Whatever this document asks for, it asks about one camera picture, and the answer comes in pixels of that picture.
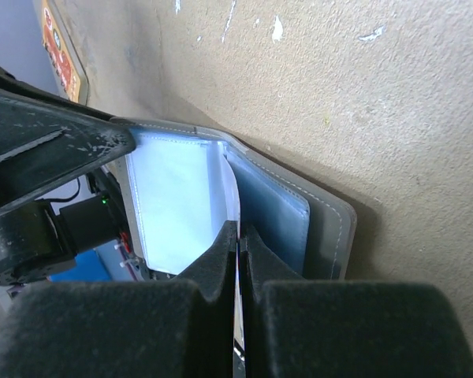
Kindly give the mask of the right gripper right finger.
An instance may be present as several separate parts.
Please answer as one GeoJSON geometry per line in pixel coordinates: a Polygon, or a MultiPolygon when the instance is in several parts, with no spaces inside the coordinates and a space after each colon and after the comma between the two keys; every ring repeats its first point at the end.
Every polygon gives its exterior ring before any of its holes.
{"type": "Polygon", "coordinates": [[[240,246],[249,377],[473,377],[453,307],[423,283],[306,280],[245,225],[240,246]]]}

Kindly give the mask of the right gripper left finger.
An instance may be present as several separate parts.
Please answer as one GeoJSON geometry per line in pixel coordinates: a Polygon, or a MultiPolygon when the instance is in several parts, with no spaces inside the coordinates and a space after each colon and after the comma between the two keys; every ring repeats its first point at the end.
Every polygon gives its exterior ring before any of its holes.
{"type": "Polygon", "coordinates": [[[171,280],[36,283],[0,328],[0,377],[230,377],[237,225],[171,280]]]}

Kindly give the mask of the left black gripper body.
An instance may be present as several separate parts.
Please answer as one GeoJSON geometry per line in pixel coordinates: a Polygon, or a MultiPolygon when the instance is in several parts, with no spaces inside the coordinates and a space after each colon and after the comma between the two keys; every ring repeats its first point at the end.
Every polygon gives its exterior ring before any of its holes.
{"type": "Polygon", "coordinates": [[[91,197],[41,198],[0,217],[0,284],[27,284],[74,267],[76,256],[126,237],[121,189],[105,168],[76,181],[91,197]]]}

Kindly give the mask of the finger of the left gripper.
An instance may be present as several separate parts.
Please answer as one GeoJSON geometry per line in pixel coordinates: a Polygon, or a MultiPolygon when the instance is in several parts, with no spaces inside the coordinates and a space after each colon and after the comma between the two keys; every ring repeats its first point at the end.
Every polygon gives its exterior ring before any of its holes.
{"type": "Polygon", "coordinates": [[[0,92],[0,217],[135,148],[127,128],[0,92]]]}

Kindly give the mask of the grey card holder wallet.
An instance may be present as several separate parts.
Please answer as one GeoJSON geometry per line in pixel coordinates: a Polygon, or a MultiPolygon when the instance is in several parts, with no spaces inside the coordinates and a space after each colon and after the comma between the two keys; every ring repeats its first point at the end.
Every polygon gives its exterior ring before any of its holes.
{"type": "Polygon", "coordinates": [[[177,275],[229,221],[222,158],[240,197],[240,227],[301,276],[345,277],[357,216],[346,201],[215,128],[118,117],[136,141],[118,177],[135,254],[154,271],[177,275]]]}

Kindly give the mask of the white VIP card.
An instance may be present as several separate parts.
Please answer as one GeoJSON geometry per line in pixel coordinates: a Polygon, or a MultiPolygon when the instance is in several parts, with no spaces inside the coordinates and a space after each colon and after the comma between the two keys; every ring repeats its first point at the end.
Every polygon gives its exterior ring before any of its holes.
{"type": "Polygon", "coordinates": [[[221,162],[223,186],[227,217],[236,221],[236,273],[235,273],[235,306],[234,306],[234,377],[245,377],[244,354],[239,347],[244,342],[242,303],[240,297],[239,278],[239,240],[240,240],[240,197],[238,195],[237,180],[226,157],[221,162]]]}

